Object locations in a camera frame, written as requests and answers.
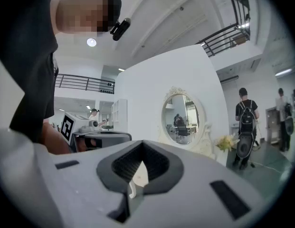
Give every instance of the white ceiling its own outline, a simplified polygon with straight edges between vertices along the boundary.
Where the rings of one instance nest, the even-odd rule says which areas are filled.
[[[66,112],[90,113],[90,110],[88,110],[86,105],[90,106],[90,108],[92,109],[95,107],[95,101],[73,99],[73,98],[66,98],[66,97],[54,97],[55,110],[62,109]]]
[[[229,0],[214,1],[220,5]],[[212,23],[202,26],[208,23],[208,18],[201,4],[202,0],[122,0],[119,20],[130,17],[132,24],[118,42],[114,42],[109,33],[101,37],[96,37],[95,33],[60,33],[57,35],[57,54],[73,54],[78,57],[82,55],[100,60],[104,65],[131,67],[167,51],[167,48],[178,43],[178,40],[190,31],[195,31],[191,34],[191,37],[196,38],[195,42],[215,32],[210,29],[213,27]],[[95,38],[97,46],[88,47],[87,38]]]
[[[224,24],[234,22],[230,0],[213,0],[221,12]],[[212,31],[208,10],[203,10],[202,0],[122,0],[120,21],[132,19],[130,28],[123,37],[114,42],[109,33],[96,38],[95,34],[67,35],[58,34],[58,55],[93,58],[104,66],[103,77],[113,78],[117,69],[153,57],[159,53],[194,44]],[[270,42],[262,57],[261,64],[269,64],[275,73],[295,65],[295,49],[283,22],[276,18],[272,21]],[[88,47],[87,38],[97,40],[96,47]],[[253,61],[218,71],[220,79],[237,75],[249,70]]]

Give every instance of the hand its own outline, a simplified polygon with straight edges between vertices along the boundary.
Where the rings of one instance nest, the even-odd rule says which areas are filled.
[[[90,139],[90,143],[93,146],[96,146],[96,142],[94,139]],[[88,147],[85,144],[85,138],[76,138],[76,145],[79,152],[84,152],[88,150]]]
[[[39,142],[46,146],[49,153],[68,154],[69,146],[61,133],[54,129],[49,123],[43,124],[42,135]]]

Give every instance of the black slot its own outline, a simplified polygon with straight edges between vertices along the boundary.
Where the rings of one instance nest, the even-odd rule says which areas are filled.
[[[218,195],[233,219],[238,219],[251,210],[224,181],[214,181],[210,186]]]
[[[59,169],[67,168],[67,167],[78,165],[78,164],[79,164],[78,161],[67,161],[67,162],[56,164],[56,168],[59,170]]]

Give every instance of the gray floor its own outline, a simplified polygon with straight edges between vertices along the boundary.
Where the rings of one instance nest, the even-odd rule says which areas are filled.
[[[174,139],[174,132],[168,132],[169,136],[171,137],[171,139],[173,139],[175,142],[179,143],[179,144],[188,144],[190,143],[190,135],[189,136],[178,136],[176,134],[176,140]],[[197,133],[192,133],[191,134],[191,137],[192,137],[192,140],[195,138],[195,134]]]
[[[270,199],[279,192],[287,180],[292,164],[277,148],[267,142],[260,146],[259,150],[252,151],[248,166],[242,171],[239,167],[232,166],[236,150],[229,152],[227,168],[251,183],[265,199]]]
[[[291,136],[290,150],[281,153],[278,148],[264,142],[260,149],[253,151],[249,159],[248,167],[240,171],[239,168],[233,168],[232,162],[235,159],[236,151],[228,153],[227,168],[235,174],[246,179],[254,186],[265,199],[270,199],[279,192],[279,189],[287,180],[292,169],[292,162],[295,162],[295,130]],[[130,213],[133,214],[137,207],[143,202],[143,188],[136,186],[137,196],[129,200]]]

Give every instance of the black backpack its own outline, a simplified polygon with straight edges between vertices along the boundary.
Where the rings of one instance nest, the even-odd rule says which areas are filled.
[[[290,117],[292,116],[292,106],[290,103],[286,103],[285,105],[285,117]]]
[[[244,106],[243,102],[240,102],[239,105],[242,109],[242,113],[239,118],[240,132],[252,133],[256,126],[256,118],[252,109],[252,100],[250,107]]]

